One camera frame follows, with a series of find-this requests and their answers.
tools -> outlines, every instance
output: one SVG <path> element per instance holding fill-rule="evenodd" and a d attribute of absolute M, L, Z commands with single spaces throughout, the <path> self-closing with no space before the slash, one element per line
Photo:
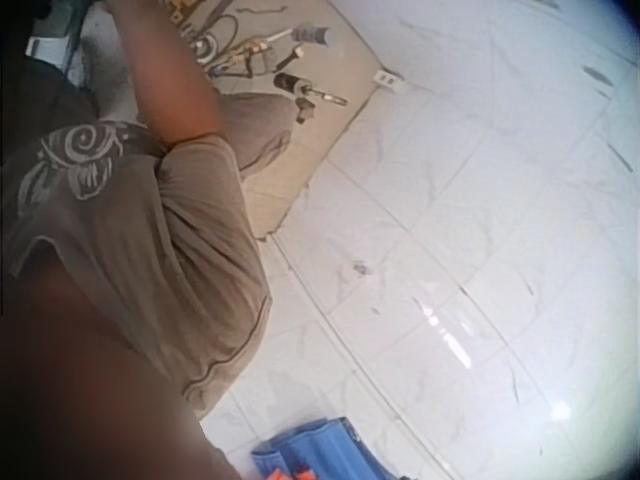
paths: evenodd
<path fill-rule="evenodd" d="M 217 62 L 212 65 L 207 65 L 205 70 L 210 72 L 212 77 L 220 77 L 225 75 L 227 70 L 240 63 L 247 65 L 246 75 L 241 75 L 247 78 L 253 77 L 253 68 L 251 64 L 251 57 L 261 55 L 264 63 L 264 74 L 271 72 L 279 72 L 292 61 L 301 57 L 300 50 L 295 50 L 292 54 L 275 65 L 273 62 L 273 53 L 271 44 L 280 40 L 281 38 L 290 36 L 294 41 L 303 43 L 315 43 L 318 45 L 328 45 L 329 29 L 325 27 L 314 27 L 311 24 L 302 24 L 296 28 L 287 28 L 280 32 L 274 33 L 268 37 L 254 37 L 242 42 L 240 45 L 229 50 L 222 56 Z"/>
<path fill-rule="evenodd" d="M 277 74 L 273 79 L 273 84 L 285 92 L 294 94 L 296 97 L 318 97 L 324 101 L 340 105 L 341 107 L 346 107 L 349 104 L 346 98 L 317 90 L 310 80 L 288 73 Z"/>
<path fill-rule="evenodd" d="M 218 55 L 218 39 L 212 33 L 207 32 L 202 38 L 194 41 L 191 48 L 196 54 L 198 64 L 207 65 Z"/>
<path fill-rule="evenodd" d="M 304 56 L 304 51 L 302 50 L 302 46 L 297 46 L 294 48 L 289 56 L 282 60 L 276 68 L 273 70 L 273 73 L 278 73 L 289 66 L 289 64 L 295 60 L 299 60 Z"/>

floor tile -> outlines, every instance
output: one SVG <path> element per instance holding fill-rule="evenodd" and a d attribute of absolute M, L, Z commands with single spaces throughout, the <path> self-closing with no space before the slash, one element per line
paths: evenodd
<path fill-rule="evenodd" d="M 356 181 L 411 228 L 462 170 L 487 128 L 450 101 L 434 97 L 377 168 Z"/>
<path fill-rule="evenodd" d="M 265 338 L 231 391 L 262 436 L 313 404 L 350 371 L 320 326 L 312 323 Z"/>
<path fill-rule="evenodd" d="M 461 435 L 441 454 L 471 480 L 588 478 L 550 410 L 536 397 L 490 425 Z"/>
<path fill-rule="evenodd" d="M 377 90 L 340 137 L 328 159 L 364 185 L 432 98 L 433 94 L 411 87 L 399 94 Z"/>
<path fill-rule="evenodd" d="M 628 468 L 639 448 L 637 368 L 629 369 L 585 410 L 572 412 L 563 428 L 594 477 Z"/>
<path fill-rule="evenodd" d="M 276 238 L 326 312 L 375 269 L 404 233 L 380 206 L 325 163 Z"/>
<path fill-rule="evenodd" d="M 279 335 L 322 318 L 293 272 L 271 278 L 269 288 L 273 304 L 265 336 Z"/>
<path fill-rule="evenodd" d="M 458 287 L 406 237 L 329 317 L 349 348 L 371 359 L 427 320 Z"/>
<path fill-rule="evenodd" d="M 615 2 L 609 0 L 562 0 L 544 2 L 521 0 L 539 9 L 629 61 L 638 61 L 638 37 L 631 21 Z"/>
<path fill-rule="evenodd" d="M 498 251 L 546 178 L 543 166 L 492 132 L 412 234 L 464 284 Z"/>
<path fill-rule="evenodd" d="M 601 241 L 548 311 L 512 342 L 551 404 L 580 413 L 636 364 L 636 291 Z"/>
<path fill-rule="evenodd" d="M 493 4 L 494 126 L 553 166 L 596 121 L 629 64 L 536 9 Z"/>
<path fill-rule="evenodd" d="M 200 421 L 207 439 L 223 452 L 229 452 L 255 438 L 233 395 L 225 394 L 214 410 Z"/>
<path fill-rule="evenodd" d="M 365 368 L 405 411 L 465 378 L 505 347 L 487 319 L 459 294 Z"/>
<path fill-rule="evenodd" d="M 512 339 L 558 296 L 601 235 L 630 271 L 633 194 L 629 172 L 596 134 L 587 136 L 466 285 L 469 294 Z"/>
<path fill-rule="evenodd" d="M 446 450 L 460 438 L 517 414 L 539 396 L 520 362 L 503 350 L 468 375 L 404 412 L 409 423 Z"/>

marble pattern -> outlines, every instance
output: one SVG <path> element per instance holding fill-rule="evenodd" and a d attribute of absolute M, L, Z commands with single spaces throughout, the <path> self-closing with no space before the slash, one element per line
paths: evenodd
<path fill-rule="evenodd" d="M 412 230 L 461 284 L 498 251 L 547 170 L 492 131 Z"/>
<path fill-rule="evenodd" d="M 638 447 L 637 38 L 601 0 L 335 4 L 410 85 L 376 92 L 260 246 L 274 313 L 212 420 L 230 458 L 250 478 L 253 442 L 347 415 L 423 480 L 620 466 Z"/>
<path fill-rule="evenodd" d="M 277 238 L 328 312 L 370 275 L 403 233 L 388 213 L 325 162 L 294 204 Z"/>

bathroom floor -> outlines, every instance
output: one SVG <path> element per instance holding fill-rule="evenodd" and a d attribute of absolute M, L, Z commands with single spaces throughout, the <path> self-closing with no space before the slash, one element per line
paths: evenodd
<path fill-rule="evenodd" d="M 334 0 L 385 66 L 261 243 L 274 308 L 203 422 L 347 415 L 397 475 L 585 480 L 638 451 L 638 38 L 594 0 Z"/>
<path fill-rule="evenodd" d="M 200 24 L 217 5 L 203 1 L 191 21 Z M 343 17 L 325 0 L 235 0 L 225 11 L 239 21 L 238 42 L 254 36 L 269 36 L 303 23 L 329 27 L 329 47 L 304 44 L 304 56 L 284 71 L 313 81 L 319 89 L 349 100 L 346 107 L 321 100 L 315 117 L 296 124 L 285 154 L 269 168 L 244 182 L 245 199 L 256 238 L 277 230 L 306 183 L 331 147 L 375 90 L 373 76 L 380 63 Z M 230 22 L 220 21 L 210 30 L 220 42 L 230 38 Z M 94 6 L 83 30 L 84 45 L 97 59 L 91 80 L 104 118 L 137 121 L 137 107 L 119 40 L 109 14 Z M 297 44 L 285 37 L 274 44 L 278 61 Z M 216 87 L 227 94 L 242 92 L 281 93 L 273 86 L 273 75 L 253 79 L 224 77 Z"/>

blue cloth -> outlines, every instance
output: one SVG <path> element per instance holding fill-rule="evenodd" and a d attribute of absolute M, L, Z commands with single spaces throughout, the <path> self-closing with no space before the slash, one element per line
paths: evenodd
<path fill-rule="evenodd" d="M 397 480 L 346 418 L 317 420 L 284 432 L 256 448 L 252 457 L 264 478 L 280 469 L 291 478 L 311 470 L 320 480 Z"/>

